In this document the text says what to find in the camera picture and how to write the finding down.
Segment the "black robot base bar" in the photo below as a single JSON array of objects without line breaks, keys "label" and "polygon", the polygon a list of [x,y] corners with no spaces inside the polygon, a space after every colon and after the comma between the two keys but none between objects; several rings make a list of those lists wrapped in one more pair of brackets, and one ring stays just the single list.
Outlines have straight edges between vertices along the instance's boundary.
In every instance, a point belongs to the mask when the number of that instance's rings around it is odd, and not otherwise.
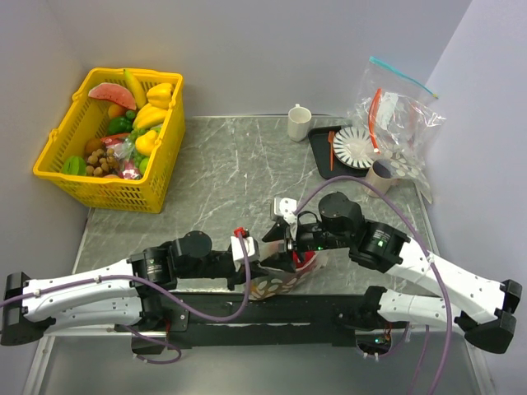
[{"label": "black robot base bar", "polygon": [[402,329],[401,319],[382,318],[380,292],[365,295],[276,295],[251,301],[227,323],[200,318],[164,296],[147,297],[146,310],[133,329],[159,331],[182,349],[198,346],[329,344],[354,346],[356,332]]}]

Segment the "polka dot zip bag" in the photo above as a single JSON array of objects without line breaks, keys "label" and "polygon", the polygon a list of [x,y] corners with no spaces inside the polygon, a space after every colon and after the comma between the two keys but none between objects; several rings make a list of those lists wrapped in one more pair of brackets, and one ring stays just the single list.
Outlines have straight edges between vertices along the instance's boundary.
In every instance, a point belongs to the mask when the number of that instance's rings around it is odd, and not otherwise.
[{"label": "polka dot zip bag", "polygon": [[329,253],[280,253],[278,243],[272,243],[264,246],[262,258],[260,267],[263,269],[263,276],[251,280],[251,301],[291,293],[327,265]]}]

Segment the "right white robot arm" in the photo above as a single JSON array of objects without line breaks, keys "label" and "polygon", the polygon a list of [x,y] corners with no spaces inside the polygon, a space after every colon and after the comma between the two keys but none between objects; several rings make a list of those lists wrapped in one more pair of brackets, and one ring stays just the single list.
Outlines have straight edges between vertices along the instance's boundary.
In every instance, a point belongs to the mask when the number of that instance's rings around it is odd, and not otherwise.
[{"label": "right white robot arm", "polygon": [[274,224],[264,241],[280,240],[288,253],[347,249],[358,265],[410,281],[430,293],[408,295],[370,286],[355,306],[339,313],[339,323],[366,331],[397,322],[450,325],[481,350],[507,351],[515,334],[520,283],[488,280],[457,267],[422,249],[404,232],[367,220],[361,206],[343,193],[324,196],[318,210],[313,222],[302,224],[296,200],[274,198],[270,205]]}]

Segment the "red toy apple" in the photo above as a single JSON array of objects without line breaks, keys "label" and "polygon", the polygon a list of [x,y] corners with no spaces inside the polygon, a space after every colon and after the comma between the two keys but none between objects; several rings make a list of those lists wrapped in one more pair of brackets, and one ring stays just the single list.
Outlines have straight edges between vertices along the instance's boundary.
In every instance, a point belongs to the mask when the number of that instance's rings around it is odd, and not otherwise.
[{"label": "red toy apple", "polygon": [[308,251],[304,253],[293,252],[292,258],[297,273],[311,272],[317,263],[317,252]]}]

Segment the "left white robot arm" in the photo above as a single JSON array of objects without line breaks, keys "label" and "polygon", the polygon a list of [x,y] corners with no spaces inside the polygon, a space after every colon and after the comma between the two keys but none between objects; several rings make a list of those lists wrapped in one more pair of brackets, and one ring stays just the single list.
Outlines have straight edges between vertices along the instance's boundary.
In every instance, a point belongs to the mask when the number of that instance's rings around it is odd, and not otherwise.
[{"label": "left white robot arm", "polygon": [[1,303],[1,343],[20,346],[61,329],[97,324],[154,330],[164,318],[161,291],[173,290],[179,279],[224,278],[233,290],[273,270],[294,272],[286,246],[281,241],[260,250],[238,230],[228,250],[215,251],[211,238],[194,230],[90,272],[44,280],[14,272]]}]

